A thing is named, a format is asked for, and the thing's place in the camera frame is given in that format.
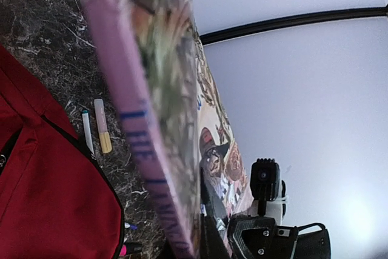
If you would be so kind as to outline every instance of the camera lens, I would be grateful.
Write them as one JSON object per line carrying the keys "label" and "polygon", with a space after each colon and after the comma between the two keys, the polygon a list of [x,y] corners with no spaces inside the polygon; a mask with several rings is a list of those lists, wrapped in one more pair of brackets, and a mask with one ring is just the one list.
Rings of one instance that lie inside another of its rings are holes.
{"label": "camera lens", "polygon": [[268,179],[269,179],[268,170],[260,170],[259,171],[259,180],[260,181],[267,181]]}

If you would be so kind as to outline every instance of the red bag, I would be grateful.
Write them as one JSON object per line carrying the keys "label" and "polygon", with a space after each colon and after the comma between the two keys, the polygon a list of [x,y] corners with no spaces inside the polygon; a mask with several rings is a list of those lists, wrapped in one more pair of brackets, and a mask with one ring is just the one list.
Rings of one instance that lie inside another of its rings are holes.
{"label": "red bag", "polygon": [[0,258],[117,258],[124,213],[63,108],[0,46]]}

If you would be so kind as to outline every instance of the pink book spine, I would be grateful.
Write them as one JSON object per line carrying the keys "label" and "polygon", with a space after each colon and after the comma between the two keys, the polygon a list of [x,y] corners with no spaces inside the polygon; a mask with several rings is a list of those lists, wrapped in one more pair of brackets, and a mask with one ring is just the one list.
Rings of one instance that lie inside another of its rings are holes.
{"label": "pink book spine", "polygon": [[184,228],[187,219],[177,207],[176,190],[167,174],[162,137],[131,28],[130,7],[120,0],[82,0],[82,5],[99,66],[161,226],[177,258],[194,258],[190,234]]}

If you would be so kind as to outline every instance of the yellow highlighter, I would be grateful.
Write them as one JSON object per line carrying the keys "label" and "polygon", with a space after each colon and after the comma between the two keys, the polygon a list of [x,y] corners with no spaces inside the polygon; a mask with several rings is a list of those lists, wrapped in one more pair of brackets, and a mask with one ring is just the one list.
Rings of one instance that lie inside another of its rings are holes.
{"label": "yellow highlighter", "polygon": [[112,144],[108,133],[107,120],[105,118],[104,102],[101,98],[95,99],[95,112],[101,150],[106,154],[112,151]]}

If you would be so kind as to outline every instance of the marble surface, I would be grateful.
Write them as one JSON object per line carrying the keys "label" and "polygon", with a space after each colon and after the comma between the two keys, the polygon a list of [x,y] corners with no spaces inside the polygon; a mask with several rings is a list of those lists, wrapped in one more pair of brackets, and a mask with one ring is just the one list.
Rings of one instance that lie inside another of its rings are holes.
{"label": "marble surface", "polygon": [[[155,258],[164,236],[98,71],[79,0],[0,0],[0,43],[51,91],[79,136],[81,110],[90,111],[97,160],[121,200],[126,220],[139,227],[126,232],[126,238],[144,244],[142,258]],[[94,98],[105,102],[113,146],[107,155],[98,142]]]}

